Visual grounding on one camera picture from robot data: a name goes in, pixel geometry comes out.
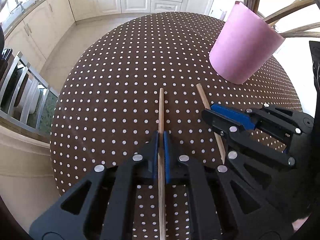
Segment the lower kitchen cabinets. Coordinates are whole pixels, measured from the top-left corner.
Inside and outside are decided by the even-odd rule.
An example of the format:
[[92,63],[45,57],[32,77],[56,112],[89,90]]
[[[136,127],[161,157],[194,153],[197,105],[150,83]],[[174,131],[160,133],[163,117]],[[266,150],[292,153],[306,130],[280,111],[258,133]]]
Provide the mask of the lower kitchen cabinets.
[[1,0],[5,46],[19,51],[37,70],[67,30],[81,20],[106,15],[185,11],[209,15],[214,0]]

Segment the pink utensil cup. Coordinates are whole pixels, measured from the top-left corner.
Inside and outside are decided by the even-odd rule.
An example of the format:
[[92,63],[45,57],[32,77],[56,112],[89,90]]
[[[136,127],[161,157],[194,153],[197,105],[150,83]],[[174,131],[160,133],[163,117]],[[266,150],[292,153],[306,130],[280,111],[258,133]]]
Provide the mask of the pink utensil cup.
[[285,41],[242,2],[236,1],[210,53],[213,69],[233,84],[248,80]]

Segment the brown polka dot tablecloth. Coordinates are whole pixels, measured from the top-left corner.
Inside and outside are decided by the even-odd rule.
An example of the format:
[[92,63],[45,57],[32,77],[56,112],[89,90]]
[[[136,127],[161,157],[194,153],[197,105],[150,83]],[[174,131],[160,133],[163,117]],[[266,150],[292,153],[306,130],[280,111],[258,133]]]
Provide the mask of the brown polka dot tablecloth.
[[[152,14],[120,25],[83,53],[53,118],[50,151],[62,196],[95,166],[121,165],[150,141],[158,132],[160,88],[164,133],[205,167],[239,176],[228,162],[237,152],[204,122],[202,111],[213,104],[245,111],[265,103],[299,111],[300,101],[273,57],[240,85],[217,74],[209,53],[223,26],[199,14]],[[258,129],[249,136],[279,152],[285,148]],[[156,161],[155,181],[137,186],[132,239],[159,239],[158,150]],[[191,239],[186,188],[166,180],[165,226],[166,239]]]

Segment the black appliance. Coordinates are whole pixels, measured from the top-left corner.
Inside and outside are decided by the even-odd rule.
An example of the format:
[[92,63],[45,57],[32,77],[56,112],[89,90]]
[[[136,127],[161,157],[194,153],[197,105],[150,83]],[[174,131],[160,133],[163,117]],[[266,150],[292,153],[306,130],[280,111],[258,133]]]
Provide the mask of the black appliance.
[[4,33],[3,29],[0,26],[0,78],[2,79],[7,67],[8,67],[8,61],[12,55],[12,49],[5,48],[5,39],[4,39]]

